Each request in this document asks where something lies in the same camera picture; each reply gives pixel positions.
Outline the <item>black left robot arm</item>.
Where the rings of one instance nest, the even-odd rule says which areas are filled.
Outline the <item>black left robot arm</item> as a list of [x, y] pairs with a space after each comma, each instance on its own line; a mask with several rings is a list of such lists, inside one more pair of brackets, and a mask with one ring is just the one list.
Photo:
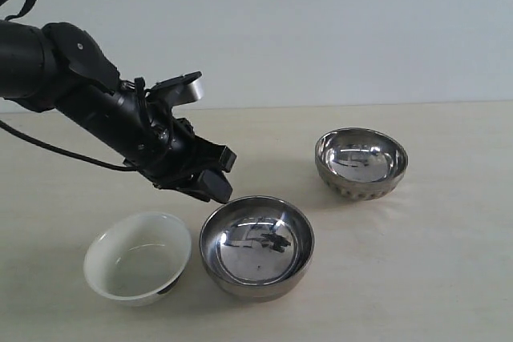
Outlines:
[[66, 22], [43, 28], [1, 24], [1, 96], [33, 112], [57, 110], [123, 157], [155, 187], [226, 203], [236, 154], [197, 135], [175, 106], [200, 98], [200, 72], [146, 88], [121, 79], [84, 30]]

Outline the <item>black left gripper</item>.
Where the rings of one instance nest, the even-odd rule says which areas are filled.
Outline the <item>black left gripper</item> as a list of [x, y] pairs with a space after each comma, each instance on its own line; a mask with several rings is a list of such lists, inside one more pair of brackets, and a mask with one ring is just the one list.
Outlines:
[[137, 157], [126, 157], [123, 165], [133, 167], [155, 188], [187, 192], [203, 202], [227, 203], [232, 186], [229, 173], [236, 154], [197, 135], [187, 119], [174, 119], [170, 129], [156, 136], [152, 147], [141, 143]]

